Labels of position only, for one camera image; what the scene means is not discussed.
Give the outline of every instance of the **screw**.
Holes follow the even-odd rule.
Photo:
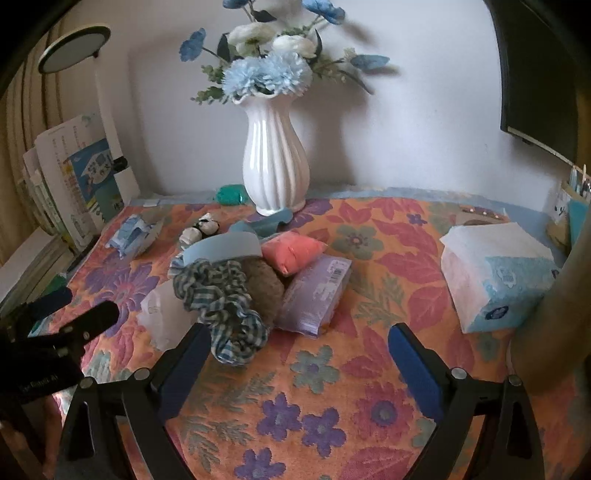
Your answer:
[[[93,383],[95,382],[95,379],[92,377],[84,377],[82,380],[80,380],[80,388],[90,388],[92,387]]]
[[[136,370],[134,373],[134,378],[136,380],[145,380],[150,376],[150,369],[149,368],[140,368]]]
[[[509,383],[514,387],[520,387],[523,385],[523,382],[517,375],[509,375]]]
[[[452,377],[457,380],[465,380],[468,374],[463,368],[456,367],[452,368]]]

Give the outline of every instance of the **blue gripper pad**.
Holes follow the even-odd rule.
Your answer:
[[[398,325],[390,328],[388,350],[421,413],[435,423],[441,422],[445,414],[443,392],[421,355]]]

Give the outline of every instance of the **pink pillow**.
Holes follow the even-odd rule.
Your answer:
[[[327,248],[321,241],[295,232],[282,233],[261,245],[267,263],[286,277],[308,266]]]

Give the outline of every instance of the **white vase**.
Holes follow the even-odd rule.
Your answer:
[[[242,166],[244,186],[256,211],[269,216],[283,208],[302,210],[310,185],[304,147],[290,120],[294,95],[256,93],[234,103],[248,115]]]

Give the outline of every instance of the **book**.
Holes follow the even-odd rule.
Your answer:
[[[123,208],[107,140],[83,148],[70,157],[70,162],[86,207],[97,228],[102,229]]]
[[[56,276],[65,273],[73,260],[74,254],[69,250],[64,251],[59,257],[57,257],[55,263],[41,277],[37,285],[35,285],[35,288],[27,297],[26,302],[31,303],[32,301],[37,300],[39,297],[42,297],[53,279]]]
[[[58,235],[37,228],[0,267],[0,318],[32,295],[43,292],[72,259],[73,254]]]
[[[76,249],[84,250],[104,221],[96,200],[85,201],[72,158],[105,138],[100,117],[79,115],[40,134],[35,140],[43,177]]]
[[[25,177],[25,181],[29,181],[31,187],[33,188],[34,193],[31,194],[31,196],[34,195],[33,199],[35,204],[38,202],[37,206],[41,207],[45,216],[48,218],[48,221],[52,224],[53,231],[59,233],[61,237],[68,243],[68,245],[74,249],[77,249],[72,237],[70,236],[70,233],[68,232],[64,223],[61,221],[56,204],[51,198],[49,189],[47,188],[43,175],[41,174],[41,164],[39,163],[39,157],[37,156],[37,149],[33,147],[32,149],[26,151],[22,156],[22,159],[25,164],[22,174]]]

